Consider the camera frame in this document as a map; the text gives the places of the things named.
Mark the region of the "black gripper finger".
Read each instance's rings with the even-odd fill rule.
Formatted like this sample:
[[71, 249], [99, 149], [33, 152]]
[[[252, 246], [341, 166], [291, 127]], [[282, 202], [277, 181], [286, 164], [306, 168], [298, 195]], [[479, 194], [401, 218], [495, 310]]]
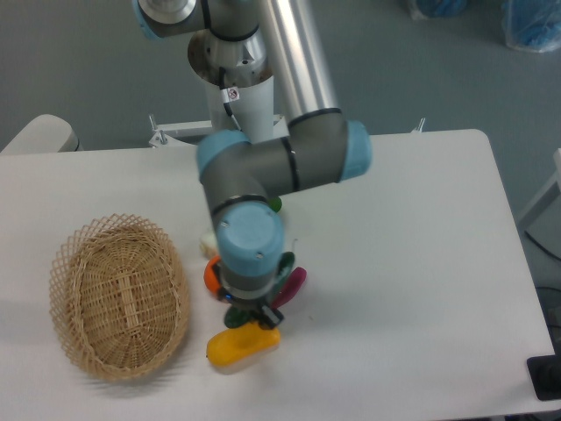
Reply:
[[284, 321], [284, 315], [278, 309], [264, 304], [257, 310], [256, 320], [258, 321], [260, 328], [264, 330], [272, 330]]

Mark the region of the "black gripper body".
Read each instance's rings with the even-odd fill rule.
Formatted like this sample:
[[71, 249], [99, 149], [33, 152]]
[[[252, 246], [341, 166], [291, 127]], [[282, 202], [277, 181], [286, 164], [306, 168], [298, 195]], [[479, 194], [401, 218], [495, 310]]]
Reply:
[[273, 288], [271, 286], [253, 292], [221, 287], [218, 291], [218, 298], [239, 310], [269, 317], [274, 314], [271, 307], [272, 292]]

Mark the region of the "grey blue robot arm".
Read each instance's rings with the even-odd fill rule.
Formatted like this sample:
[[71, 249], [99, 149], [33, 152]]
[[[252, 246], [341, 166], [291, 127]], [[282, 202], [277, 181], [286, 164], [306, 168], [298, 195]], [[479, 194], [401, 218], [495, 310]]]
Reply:
[[149, 38], [190, 34], [191, 68], [218, 94], [214, 131], [196, 149], [217, 237], [224, 322], [278, 326], [288, 277], [270, 201], [363, 175], [372, 147], [344, 118], [306, 1], [136, 1]]

